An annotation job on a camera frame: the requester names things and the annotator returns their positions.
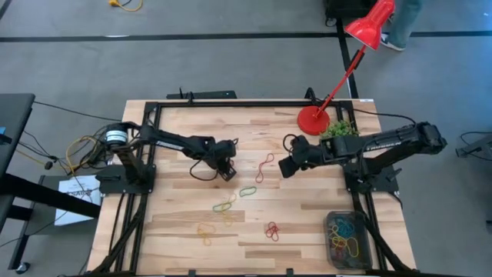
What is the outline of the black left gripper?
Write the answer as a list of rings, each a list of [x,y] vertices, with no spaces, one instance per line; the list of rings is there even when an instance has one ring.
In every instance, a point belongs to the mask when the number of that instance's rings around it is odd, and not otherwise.
[[[236,156],[236,145],[238,140],[221,140],[216,142],[214,139],[206,141],[204,145],[205,154],[201,157],[212,169],[220,169],[219,175],[226,181],[230,181],[236,174],[236,170],[231,165],[231,158]]]

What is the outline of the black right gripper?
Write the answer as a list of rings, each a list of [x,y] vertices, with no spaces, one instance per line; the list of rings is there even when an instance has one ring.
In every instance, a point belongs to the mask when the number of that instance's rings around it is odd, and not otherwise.
[[[321,145],[312,145],[303,136],[295,136],[291,142],[288,157],[279,161],[279,168],[284,179],[293,176],[299,169],[298,164],[324,164],[324,152]]]

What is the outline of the teal rubber band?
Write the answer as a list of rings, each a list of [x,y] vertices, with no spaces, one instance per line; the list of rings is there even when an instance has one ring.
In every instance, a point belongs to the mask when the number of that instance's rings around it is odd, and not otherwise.
[[[333,229],[338,236],[348,239],[354,234],[355,227],[350,218],[336,217]]]

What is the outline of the long olive rubber band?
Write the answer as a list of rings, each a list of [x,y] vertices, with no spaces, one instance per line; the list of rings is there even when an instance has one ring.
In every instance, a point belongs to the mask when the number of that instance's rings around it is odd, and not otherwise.
[[[357,258],[360,254],[358,240],[355,237],[350,237],[345,240],[344,247],[348,255],[352,258]]]

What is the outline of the clear plastic bin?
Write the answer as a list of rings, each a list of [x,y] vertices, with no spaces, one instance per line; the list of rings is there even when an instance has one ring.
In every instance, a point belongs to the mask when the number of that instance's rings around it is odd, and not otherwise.
[[[345,251],[345,261],[341,263],[333,263],[330,258],[330,251],[335,249],[331,245],[331,240],[328,238],[328,233],[331,227],[334,226],[334,219],[336,217],[350,218],[354,224],[355,230],[351,237],[355,237],[358,240],[360,254],[357,258],[352,258]],[[336,268],[340,270],[365,270],[372,268],[371,248],[368,240],[367,230],[364,222],[359,219],[359,215],[355,212],[329,212],[324,218],[324,234],[325,245],[327,251],[328,261]]]

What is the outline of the red desk lamp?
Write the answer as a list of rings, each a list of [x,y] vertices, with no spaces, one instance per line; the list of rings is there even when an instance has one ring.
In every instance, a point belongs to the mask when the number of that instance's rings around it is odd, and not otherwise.
[[[298,126],[301,131],[309,135],[320,135],[327,129],[330,125],[330,118],[325,109],[342,85],[358,67],[366,48],[377,51],[380,44],[382,26],[389,19],[394,10],[394,0],[377,0],[367,15],[354,20],[344,28],[345,32],[361,42],[362,46],[356,51],[344,77],[324,100],[323,104],[321,106],[306,106],[299,112]]]

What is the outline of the green plant in white pot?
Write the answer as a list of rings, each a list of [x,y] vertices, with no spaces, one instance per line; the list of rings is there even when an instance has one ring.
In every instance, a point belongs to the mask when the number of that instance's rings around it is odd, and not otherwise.
[[[359,135],[356,128],[347,121],[331,122],[330,125],[319,135],[321,139],[329,139],[337,136]]]

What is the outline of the black flat device with antennas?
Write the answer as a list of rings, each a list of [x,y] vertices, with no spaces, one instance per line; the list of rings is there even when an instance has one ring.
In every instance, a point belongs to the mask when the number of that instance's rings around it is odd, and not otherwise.
[[[182,92],[166,95],[166,99],[236,99],[235,91]]]

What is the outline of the black cart on casters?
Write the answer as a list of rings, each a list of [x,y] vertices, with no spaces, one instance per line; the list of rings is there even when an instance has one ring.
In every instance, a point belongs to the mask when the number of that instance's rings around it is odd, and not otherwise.
[[[377,0],[323,0],[325,25],[333,27],[339,19],[366,16]]]

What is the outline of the white printed paper sheet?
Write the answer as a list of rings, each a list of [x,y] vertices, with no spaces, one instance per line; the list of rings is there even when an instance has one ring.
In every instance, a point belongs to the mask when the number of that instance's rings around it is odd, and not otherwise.
[[[99,191],[99,187],[100,182],[96,179],[96,175],[83,175],[79,177],[72,177],[69,180],[60,181],[58,190],[78,199],[100,206],[101,193]],[[70,225],[88,220],[91,220],[91,217],[86,215],[79,215],[62,209],[56,209],[55,211],[56,226]]]

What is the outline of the person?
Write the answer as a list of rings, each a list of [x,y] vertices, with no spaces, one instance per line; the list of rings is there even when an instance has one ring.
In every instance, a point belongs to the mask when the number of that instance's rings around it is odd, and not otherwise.
[[[400,0],[388,33],[381,34],[380,42],[383,46],[399,52],[405,50],[423,2],[423,0]]]

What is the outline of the black desk on casters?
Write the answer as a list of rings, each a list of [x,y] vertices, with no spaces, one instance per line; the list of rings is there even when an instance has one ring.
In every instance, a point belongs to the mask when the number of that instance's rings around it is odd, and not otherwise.
[[[99,216],[98,205],[7,173],[34,100],[32,93],[0,94],[0,127],[6,128],[5,135],[0,135],[0,231],[7,219],[21,220],[23,229],[28,227],[34,208],[14,205],[16,197],[92,218]]]

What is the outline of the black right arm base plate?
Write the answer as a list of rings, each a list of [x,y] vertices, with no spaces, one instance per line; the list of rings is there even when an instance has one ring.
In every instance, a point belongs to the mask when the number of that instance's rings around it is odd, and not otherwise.
[[[401,169],[395,169],[392,165],[371,172],[366,168],[359,170],[357,163],[348,163],[343,166],[343,172],[345,184],[349,191],[361,194],[399,191],[396,176],[401,172]]]

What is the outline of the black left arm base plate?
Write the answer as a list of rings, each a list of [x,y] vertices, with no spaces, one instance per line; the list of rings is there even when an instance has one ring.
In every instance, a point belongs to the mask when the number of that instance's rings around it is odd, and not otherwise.
[[[147,194],[155,183],[155,165],[145,165],[142,170],[123,165],[110,165],[96,174],[100,192],[107,194]]]

